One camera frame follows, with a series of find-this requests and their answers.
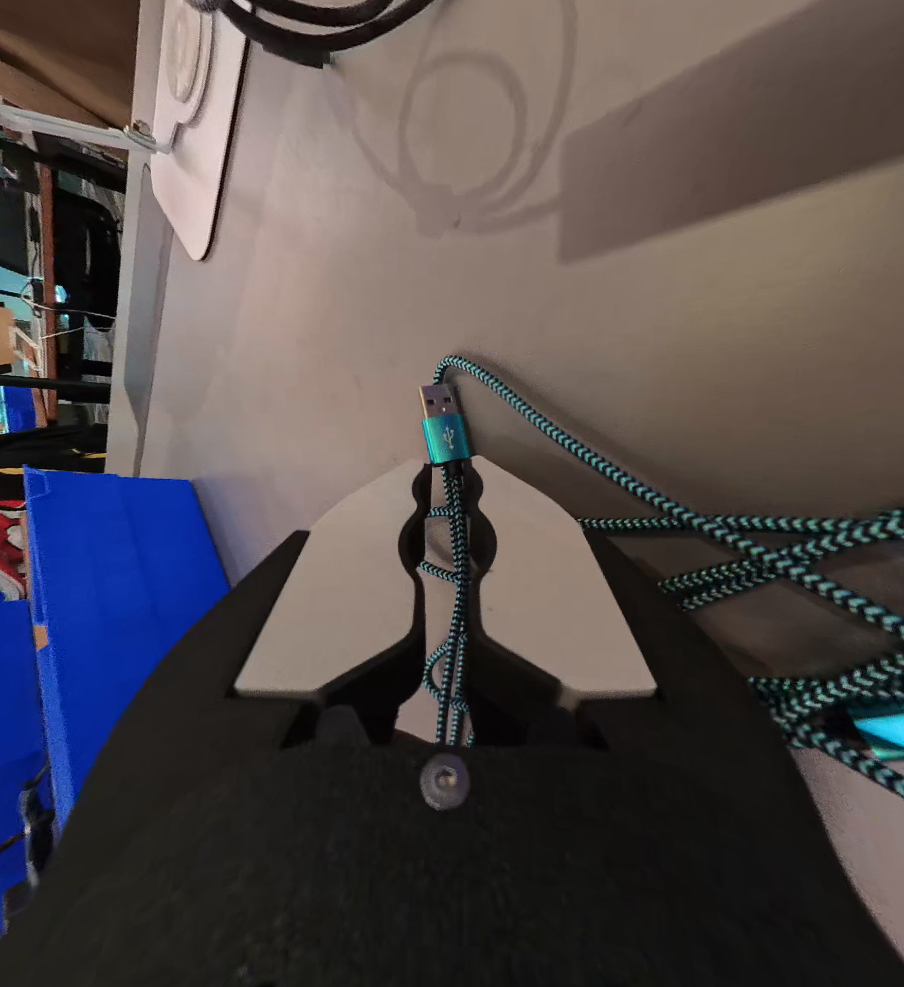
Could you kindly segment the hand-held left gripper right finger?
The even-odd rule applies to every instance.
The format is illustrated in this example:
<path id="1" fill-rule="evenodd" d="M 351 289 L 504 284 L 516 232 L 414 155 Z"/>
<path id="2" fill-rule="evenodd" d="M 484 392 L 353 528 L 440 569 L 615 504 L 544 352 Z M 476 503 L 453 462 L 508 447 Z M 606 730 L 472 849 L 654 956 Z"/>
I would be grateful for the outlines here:
<path id="1" fill-rule="evenodd" d="M 475 518 L 495 542 L 478 582 L 485 636 L 546 673 L 562 707 L 654 697 L 655 677 L 581 525 L 491 460 L 470 464 L 481 487 Z"/>

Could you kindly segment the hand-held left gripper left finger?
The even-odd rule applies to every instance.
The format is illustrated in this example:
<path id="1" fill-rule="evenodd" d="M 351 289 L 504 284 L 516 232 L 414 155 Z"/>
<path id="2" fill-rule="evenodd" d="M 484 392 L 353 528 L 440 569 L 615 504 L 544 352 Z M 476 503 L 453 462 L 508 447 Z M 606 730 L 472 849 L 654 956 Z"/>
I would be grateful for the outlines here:
<path id="1" fill-rule="evenodd" d="M 314 524 L 238 678 L 244 698 L 335 702 L 369 674 L 396 672 L 384 702 L 418 687 L 424 591 L 418 573 L 431 467 L 410 460 L 352 492 Z"/>

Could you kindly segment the black usb hub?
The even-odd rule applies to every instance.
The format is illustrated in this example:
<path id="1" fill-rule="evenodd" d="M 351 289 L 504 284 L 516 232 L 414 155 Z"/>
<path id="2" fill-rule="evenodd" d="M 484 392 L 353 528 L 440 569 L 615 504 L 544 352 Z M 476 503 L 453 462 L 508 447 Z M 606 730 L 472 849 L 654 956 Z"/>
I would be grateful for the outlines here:
<path id="1" fill-rule="evenodd" d="M 322 69 L 333 56 L 372 43 L 417 17 L 431 1 L 316 2 L 188 1 L 204 14 L 220 14 L 248 41 L 293 64 Z"/>

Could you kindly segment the black yellow-trimmed jacket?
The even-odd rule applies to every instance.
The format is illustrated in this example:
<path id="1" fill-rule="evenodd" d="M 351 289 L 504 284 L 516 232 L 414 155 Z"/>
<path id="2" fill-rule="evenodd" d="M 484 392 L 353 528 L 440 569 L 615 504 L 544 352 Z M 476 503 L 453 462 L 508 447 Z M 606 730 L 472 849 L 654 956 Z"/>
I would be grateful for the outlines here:
<path id="1" fill-rule="evenodd" d="M 28 467 L 48 472 L 101 474 L 107 428 L 48 426 L 0 434 L 0 476 L 20 475 Z"/>

